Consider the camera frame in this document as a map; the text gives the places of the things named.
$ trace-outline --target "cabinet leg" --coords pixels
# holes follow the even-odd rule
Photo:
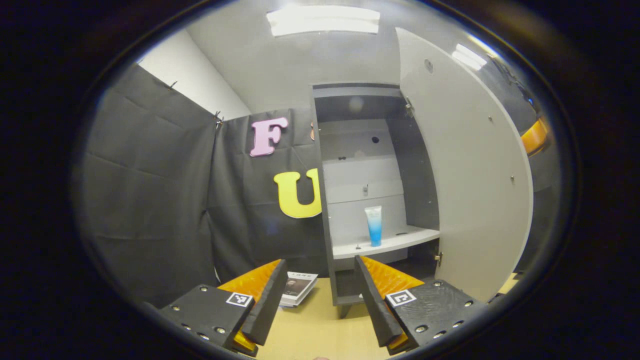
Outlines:
[[[340,305],[339,316],[341,319],[344,319],[347,316],[347,314],[349,313],[349,309],[351,309],[351,305]]]

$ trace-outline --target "ceiling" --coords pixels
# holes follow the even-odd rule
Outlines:
[[[201,16],[187,28],[191,38],[252,113],[310,106],[309,84],[332,81],[400,82],[395,27],[407,29],[451,53],[458,42],[482,52],[451,20],[413,1],[305,1],[303,4],[358,6],[381,13],[377,35],[304,33],[274,38],[266,14],[291,1],[237,0]],[[502,80],[491,66],[477,75],[487,85]],[[490,86],[516,126],[532,124],[528,105],[508,86]],[[525,114],[526,119],[519,119]]]

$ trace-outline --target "orange object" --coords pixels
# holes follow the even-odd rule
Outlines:
[[[404,272],[380,263],[379,261],[367,258],[366,256],[360,256],[360,258],[362,258],[362,262],[367,267],[369,274],[371,274],[371,279],[383,299],[388,294],[393,294],[398,291],[414,288],[424,284],[424,281],[416,279],[413,276],[407,275]],[[389,343],[388,348],[393,350],[402,347],[407,340],[409,340],[409,337],[403,331],[400,336]]]
[[[260,301],[264,287],[267,285],[273,270],[280,263],[280,260],[272,261],[268,264],[255,268],[235,279],[225,282],[218,286],[218,289],[241,293],[245,295],[251,295],[255,299],[257,304]],[[237,348],[243,348],[248,352],[253,352],[257,346],[254,342],[249,340],[240,329],[234,337],[234,345]]]
[[[538,119],[538,121],[521,136],[527,155],[535,155],[538,151],[542,150],[542,147],[547,141],[547,132],[547,127],[542,122],[542,119]]]

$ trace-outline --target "black fabric backdrop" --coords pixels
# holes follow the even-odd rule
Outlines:
[[[285,117],[280,141],[270,155],[251,157],[256,121]],[[326,276],[322,215],[291,218],[280,210],[273,177],[296,171],[298,200],[314,200],[307,170],[321,166],[310,137],[311,112],[287,109],[225,121],[216,132],[207,213],[212,224],[216,269],[222,282],[269,261],[284,258],[290,271]]]
[[[114,278],[157,307],[216,284],[205,216],[213,116],[138,65],[97,106],[86,218]]]

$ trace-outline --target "beige floor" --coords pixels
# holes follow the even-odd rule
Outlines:
[[[511,277],[499,292],[507,293],[517,280]],[[279,308],[265,346],[262,360],[379,360],[388,359],[384,347],[378,347],[373,325],[364,304],[351,307],[346,318],[338,318],[332,304],[329,279],[318,279],[300,306]]]

